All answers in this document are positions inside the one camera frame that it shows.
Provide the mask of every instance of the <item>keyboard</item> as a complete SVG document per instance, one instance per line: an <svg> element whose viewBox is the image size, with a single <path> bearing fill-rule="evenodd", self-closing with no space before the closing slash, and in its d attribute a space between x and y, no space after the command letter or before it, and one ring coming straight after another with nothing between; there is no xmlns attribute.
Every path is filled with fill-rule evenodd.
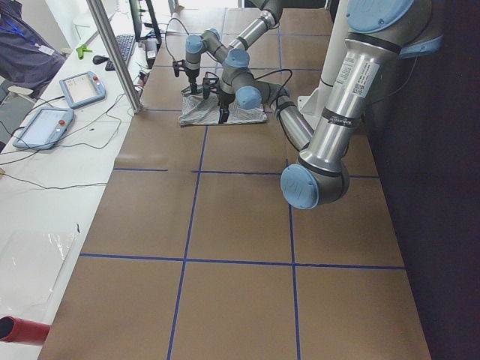
<svg viewBox="0 0 480 360"><path fill-rule="evenodd" d="M135 35L128 34L128 35L117 35L115 36L117 40L118 48L120 49L121 57L126 65L128 65L128 61L130 57L134 53L134 46L135 46ZM105 65L106 71L114 71L115 67L111 60L106 62Z"/></svg>

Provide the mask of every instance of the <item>person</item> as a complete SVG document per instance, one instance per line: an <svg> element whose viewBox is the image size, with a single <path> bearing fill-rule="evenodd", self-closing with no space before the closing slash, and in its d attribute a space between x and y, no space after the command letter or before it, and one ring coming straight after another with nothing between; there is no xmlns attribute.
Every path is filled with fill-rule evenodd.
<svg viewBox="0 0 480 360"><path fill-rule="evenodd" d="M0 0L1 77L39 98L64 62L62 54L22 20L21 3Z"/></svg>

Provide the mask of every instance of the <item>red cylinder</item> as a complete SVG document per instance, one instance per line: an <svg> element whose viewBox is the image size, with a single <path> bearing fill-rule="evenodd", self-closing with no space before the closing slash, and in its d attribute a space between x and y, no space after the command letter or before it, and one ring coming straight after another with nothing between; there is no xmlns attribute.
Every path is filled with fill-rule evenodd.
<svg viewBox="0 0 480 360"><path fill-rule="evenodd" d="M50 325L6 316L0 319L0 341L28 345L44 345Z"/></svg>

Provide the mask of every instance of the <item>towel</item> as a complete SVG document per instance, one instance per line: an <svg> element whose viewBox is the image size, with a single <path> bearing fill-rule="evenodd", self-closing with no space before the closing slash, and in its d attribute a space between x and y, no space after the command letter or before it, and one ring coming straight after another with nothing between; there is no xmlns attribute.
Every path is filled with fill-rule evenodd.
<svg viewBox="0 0 480 360"><path fill-rule="evenodd" d="M210 94L208 99L203 99L203 94L191 94L190 88L181 92L183 104L181 116L178 118L180 126L188 125L218 125L220 108L217 96ZM234 124L259 124L267 121L267 115L263 112L263 106L255 109L242 109L236 101L229 105L230 115L228 121L222 125Z"/></svg>

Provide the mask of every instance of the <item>white table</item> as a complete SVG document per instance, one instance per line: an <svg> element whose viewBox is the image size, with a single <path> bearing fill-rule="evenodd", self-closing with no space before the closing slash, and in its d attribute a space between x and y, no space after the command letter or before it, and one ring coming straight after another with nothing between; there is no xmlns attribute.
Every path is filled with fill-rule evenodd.
<svg viewBox="0 0 480 360"><path fill-rule="evenodd" d="M133 32L130 24L131 20L122 13L117 13L112 21L112 27L116 34ZM106 72L105 64L92 64L94 55L107 54L100 37L95 37L88 48L93 50L93 53L86 52L83 60L78 59L76 52L69 56L42 95L45 100L63 95L59 80L84 71L94 71L105 85L106 98L75 110L75 119L67 134L90 124L100 114L107 111L115 103L117 97L123 93L115 71ZM146 66L145 53L136 47L128 67L132 79L137 77L141 70L140 65ZM65 99L57 100L52 105L68 107ZM125 96L109 114L118 119L103 115L85 129L65 137L59 143L63 146L77 143L103 146L118 128L118 133L105 148L94 149L85 145L72 148L58 147L49 151L40 151L28 159L0 165L0 167L8 175L47 187L107 183L133 115ZM26 125L30 118L31 116L22 125ZM0 164L23 158L32 153L31 150L15 152L18 149L11 145L12 142L13 140L10 140L0 155ZM62 236L74 236L75 238L58 273L55 287L46 303L46 310L41 316L30 316L31 320L43 323L53 321L104 188L105 185L68 190L41 190L32 184L19 182L5 176L0 179L0 261L2 250L13 237L18 237L19 234L38 238L44 234L62 234ZM2 274L0 277L2 283L7 284L7 287L8 281L12 283L16 281L16 279L5 278ZM8 295L0 294L0 304L2 298ZM39 346L0 343L0 359L34 360L38 357L40 350Z"/></svg>

